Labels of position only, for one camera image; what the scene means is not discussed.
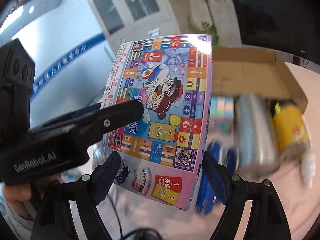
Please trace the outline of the person's left hand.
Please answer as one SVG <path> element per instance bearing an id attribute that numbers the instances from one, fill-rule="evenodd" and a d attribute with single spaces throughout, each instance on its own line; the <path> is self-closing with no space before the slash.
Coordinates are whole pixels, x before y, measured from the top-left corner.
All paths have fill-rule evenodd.
<path id="1" fill-rule="evenodd" d="M 24 202 L 29 201 L 32 197 L 29 183 L 14 186 L 3 185 L 2 193 L 12 211 L 25 219 L 32 219 L 31 214 L 24 205 Z"/>

